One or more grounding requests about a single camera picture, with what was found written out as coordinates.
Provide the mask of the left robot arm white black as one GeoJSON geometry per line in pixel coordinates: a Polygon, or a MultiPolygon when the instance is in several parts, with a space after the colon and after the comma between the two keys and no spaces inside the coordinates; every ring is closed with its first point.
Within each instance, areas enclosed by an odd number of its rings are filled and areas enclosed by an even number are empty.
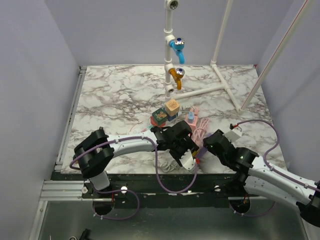
{"type": "Polygon", "coordinates": [[[104,198],[111,191],[105,169],[113,158],[122,155],[168,151],[179,166],[193,171],[199,147],[192,140],[192,135],[191,127],[183,120],[173,126],[153,126],[144,132],[129,135],[107,135],[101,127],[74,149],[69,167],[79,170],[84,179],[91,181],[93,191],[104,198]]]}

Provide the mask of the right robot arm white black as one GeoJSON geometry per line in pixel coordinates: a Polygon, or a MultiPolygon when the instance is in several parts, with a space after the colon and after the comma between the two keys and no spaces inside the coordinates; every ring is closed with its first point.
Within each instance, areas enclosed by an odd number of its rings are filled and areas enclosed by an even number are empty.
{"type": "Polygon", "coordinates": [[[236,173],[235,180],[230,183],[230,191],[234,195],[241,196],[247,192],[297,207],[303,220],[319,227],[319,182],[272,165],[248,148],[235,147],[232,140],[219,129],[203,139],[203,146],[222,165],[236,173]]]}

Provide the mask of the white power strip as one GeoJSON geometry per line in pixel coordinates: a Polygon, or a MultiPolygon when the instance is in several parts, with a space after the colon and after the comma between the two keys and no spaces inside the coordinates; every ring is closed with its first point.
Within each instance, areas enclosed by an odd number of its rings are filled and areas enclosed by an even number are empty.
{"type": "MultiPolygon", "coordinates": [[[[178,117],[177,118],[175,118],[174,120],[172,120],[172,121],[167,121],[166,120],[166,122],[165,122],[165,124],[164,125],[162,125],[162,126],[159,126],[159,127],[168,127],[168,126],[170,126],[170,125],[173,125],[175,122],[176,122],[176,120],[180,117],[180,115],[183,113],[183,111],[179,111],[178,112],[178,117]]],[[[151,125],[151,122],[150,122],[150,117],[149,117],[149,119],[148,120],[146,120],[146,121],[143,121],[143,122],[140,122],[140,123],[137,123],[137,124],[135,124],[134,126],[132,126],[132,128],[129,130],[129,133],[130,134],[137,134],[137,133],[143,133],[143,132],[145,132],[145,131],[148,131],[148,130],[150,130],[153,126],[151,125]]]]}

